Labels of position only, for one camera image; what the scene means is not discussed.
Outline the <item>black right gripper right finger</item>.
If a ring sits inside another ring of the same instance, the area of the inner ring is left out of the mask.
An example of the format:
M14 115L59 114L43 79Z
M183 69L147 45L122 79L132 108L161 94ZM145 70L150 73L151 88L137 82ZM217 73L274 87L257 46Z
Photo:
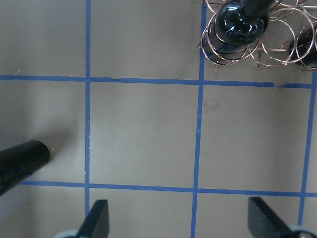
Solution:
M280 217L260 197L248 199L248 229L254 238L296 238Z

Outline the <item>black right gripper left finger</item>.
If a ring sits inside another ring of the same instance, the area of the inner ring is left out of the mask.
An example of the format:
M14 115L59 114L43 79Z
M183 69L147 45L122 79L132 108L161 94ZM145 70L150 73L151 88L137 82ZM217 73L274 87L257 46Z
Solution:
M109 235L108 202L96 200L79 228L76 238L107 238Z

